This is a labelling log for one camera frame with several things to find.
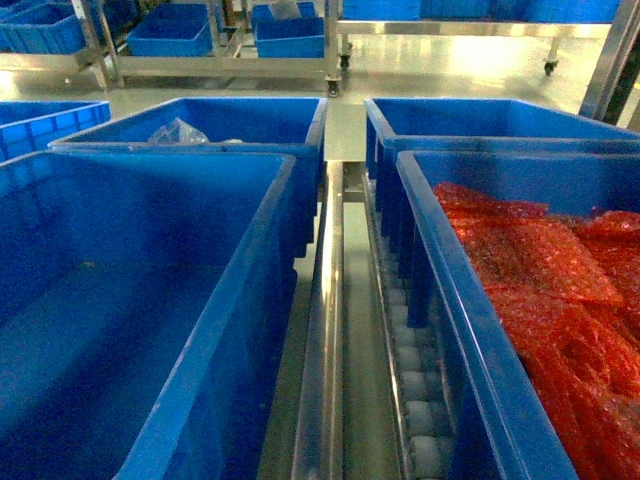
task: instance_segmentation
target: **gray floor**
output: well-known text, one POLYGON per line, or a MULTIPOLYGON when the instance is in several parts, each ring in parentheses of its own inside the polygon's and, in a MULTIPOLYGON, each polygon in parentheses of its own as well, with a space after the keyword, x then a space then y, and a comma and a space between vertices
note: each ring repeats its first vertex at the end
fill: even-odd
MULTIPOLYGON (((547 78, 550 40, 503 38, 354 36, 345 94, 330 101, 328 160, 363 161, 363 99, 375 96, 513 97, 577 112, 597 61, 601 41, 566 40, 560 65, 547 78)), ((102 93, 89 75, 72 78, 0 72, 0 98, 108 99, 114 117, 181 96, 323 95, 324 82, 128 79, 128 88, 102 93)), ((637 91, 633 99, 637 103, 637 91)), ((345 207, 345 298, 348 352, 345 391, 345 461, 349 479, 386 479, 394 470, 388 384, 379 326, 371 319, 369 246, 361 204, 345 207)), ((285 348, 272 422, 260 469, 262 479, 288 477, 304 351, 314 249, 297 262, 300 283, 285 348)))

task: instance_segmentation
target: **caster wheel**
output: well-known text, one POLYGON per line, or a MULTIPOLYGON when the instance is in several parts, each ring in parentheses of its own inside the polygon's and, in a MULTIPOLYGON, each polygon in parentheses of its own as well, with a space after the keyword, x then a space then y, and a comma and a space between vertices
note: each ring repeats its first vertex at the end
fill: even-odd
POLYGON ((558 62, 547 62, 544 64, 544 73, 547 77, 550 77, 554 72, 556 67, 558 66, 558 62))
POLYGON ((349 59, 350 59, 350 55, 340 55, 340 68, 342 70, 348 70, 349 69, 349 59))
POLYGON ((337 82, 329 82, 329 89, 327 90, 329 98, 336 98, 340 95, 340 87, 337 82))

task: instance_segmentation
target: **metal rail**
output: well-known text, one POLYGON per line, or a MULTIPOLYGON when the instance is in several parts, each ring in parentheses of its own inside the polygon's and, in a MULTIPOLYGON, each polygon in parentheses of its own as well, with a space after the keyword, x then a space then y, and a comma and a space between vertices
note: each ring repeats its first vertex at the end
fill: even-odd
POLYGON ((292 480, 342 480, 343 165, 328 162, 292 480))
MULTIPOLYGON (((637 56, 639 30, 640 1, 622 0, 587 88, 580 115, 595 120, 605 119, 612 97, 619 89, 620 77, 634 46, 637 56)), ((631 87, 635 80, 635 78, 627 79, 631 87)), ((617 120, 615 118, 611 123, 616 123, 617 120)))
POLYGON ((358 35, 440 35, 473 37, 605 38, 609 25, 499 22, 375 22, 340 20, 338 34, 358 35))
POLYGON ((376 305, 379 309, 378 314, 383 324, 383 337, 385 351, 387 354, 387 368, 389 369, 389 378, 391 379, 392 403, 394 411, 394 427, 396 433, 396 450, 399 454, 398 478, 409 480, 413 478, 413 467, 409 453, 409 445, 407 443, 407 434, 405 432, 404 414, 402 401, 400 399, 400 386, 398 385, 398 377, 396 373, 396 360, 393 350, 393 340, 391 339, 391 321, 388 315, 388 305, 385 302, 386 295, 384 293, 384 283, 380 266, 382 260, 380 256, 380 246, 378 243, 377 228, 375 224, 375 202, 373 201, 373 193, 371 184, 367 175, 362 177, 362 188, 364 190, 364 211, 367 217, 367 230, 369 232, 369 245, 371 246, 371 259, 374 276, 374 289, 376 293, 376 305))

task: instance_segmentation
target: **blue plastic crate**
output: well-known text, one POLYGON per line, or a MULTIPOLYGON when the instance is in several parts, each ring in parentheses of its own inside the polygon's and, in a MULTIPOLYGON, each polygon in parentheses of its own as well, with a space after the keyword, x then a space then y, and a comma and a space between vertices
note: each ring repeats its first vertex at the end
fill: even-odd
POLYGON ((0 23, 16 53, 72 54, 86 46, 73 7, 47 3, 25 10, 0 23))
POLYGON ((414 267, 408 324, 431 326, 442 339, 437 347, 445 398, 458 433, 446 478, 578 477, 432 187, 455 182, 502 200, 550 203, 554 213, 587 215, 594 205, 638 212, 639 160, 572 153, 400 154, 406 237, 400 257, 409 258, 409 270, 412 262, 414 267))
POLYGON ((620 0, 530 0, 525 20, 541 23, 611 23, 620 0))
POLYGON ((382 233, 397 249, 403 150, 479 152, 640 152, 640 135, 518 100, 374 99, 367 109, 367 170, 376 179, 382 233))
POLYGON ((84 134, 53 142, 54 149, 90 148, 128 151, 267 152, 297 158, 294 180, 301 238, 298 255, 313 240, 317 187, 324 169, 325 98, 181 98, 112 121, 84 134), (149 138, 162 126, 181 118, 202 131, 210 143, 151 145, 149 138))
POLYGON ((255 478, 296 282, 294 162, 0 165, 0 477, 255 478))
MULTIPOLYGON (((316 18, 318 13, 313 2, 298 2, 302 18, 316 18)), ((275 22, 269 5, 255 5, 251 10, 251 28, 255 31, 258 23, 275 22)))
POLYGON ((486 20, 491 13, 491 0, 422 0, 420 16, 430 20, 486 20))
POLYGON ((324 19, 297 18, 256 25, 258 57, 324 57, 324 19))
POLYGON ((421 0, 344 0, 345 20, 420 20, 421 0))
POLYGON ((213 49, 207 7, 201 4, 160 5, 133 29, 127 43, 134 56, 207 56, 213 49))
POLYGON ((109 102, 0 102, 0 160, 45 150, 110 118, 109 102))

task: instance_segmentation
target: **stacked blue bin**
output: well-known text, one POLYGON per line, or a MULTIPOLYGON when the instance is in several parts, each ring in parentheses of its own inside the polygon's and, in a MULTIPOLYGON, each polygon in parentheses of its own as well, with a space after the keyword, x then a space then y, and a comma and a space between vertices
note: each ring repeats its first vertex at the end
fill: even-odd
POLYGON ((403 150, 629 153, 640 135, 517 100, 374 99, 367 109, 367 170, 376 179, 382 233, 398 248, 403 150))
MULTIPOLYGON (((399 155, 402 222, 410 232, 399 271, 405 263, 410 272, 407 324, 415 330, 404 328, 437 332, 444 397, 457 432, 445 478, 578 479, 432 187, 454 182, 501 200, 548 203, 558 214, 586 216, 594 205, 640 212, 638 162, 640 155, 580 153, 399 155)), ((410 430, 425 423, 419 413, 410 408, 410 430)))
POLYGON ((298 221, 291 235, 304 256, 313 240, 317 187, 324 168, 324 127, 328 102, 321 98, 183 98, 158 105, 52 148, 152 152, 284 153, 296 157, 293 181, 298 221), (198 145, 154 145, 149 138, 176 118, 203 132, 198 145))
POLYGON ((286 155, 0 168, 0 477, 255 478, 296 284, 286 155))
POLYGON ((0 102, 0 161, 111 118, 109 102, 0 102))
POLYGON ((207 6, 159 5, 133 29, 127 44, 134 56, 207 56, 213 49, 207 6))
POLYGON ((323 58, 324 19, 262 22, 254 32, 260 58, 323 58))
MULTIPOLYGON (((298 9, 302 18, 316 18, 318 13, 313 2, 298 2, 298 9)), ((251 10, 251 29, 255 31, 259 23, 275 22, 269 5, 255 5, 251 10)))
MULTIPOLYGON (((98 37, 104 36, 98 6, 90 2, 98 37)), ((130 0, 111 0, 104 14, 112 31, 133 21, 137 9, 130 0)), ((0 40, 14 53, 70 55, 86 46, 80 22, 70 1, 42 3, 25 0, 0 22, 0 40)))

